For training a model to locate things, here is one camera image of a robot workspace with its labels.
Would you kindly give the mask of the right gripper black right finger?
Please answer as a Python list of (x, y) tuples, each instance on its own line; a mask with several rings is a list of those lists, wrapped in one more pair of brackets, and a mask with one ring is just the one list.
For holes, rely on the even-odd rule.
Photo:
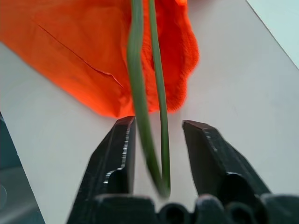
[(269, 189), (248, 160), (208, 124), (185, 120), (183, 130), (197, 193), (261, 208), (259, 197)]

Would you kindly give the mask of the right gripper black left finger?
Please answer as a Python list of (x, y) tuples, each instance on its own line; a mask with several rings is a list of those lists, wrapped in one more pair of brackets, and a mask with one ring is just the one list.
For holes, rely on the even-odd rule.
[(67, 220), (69, 224), (89, 223), (96, 196), (133, 192), (135, 137), (134, 116), (116, 121), (90, 157)]

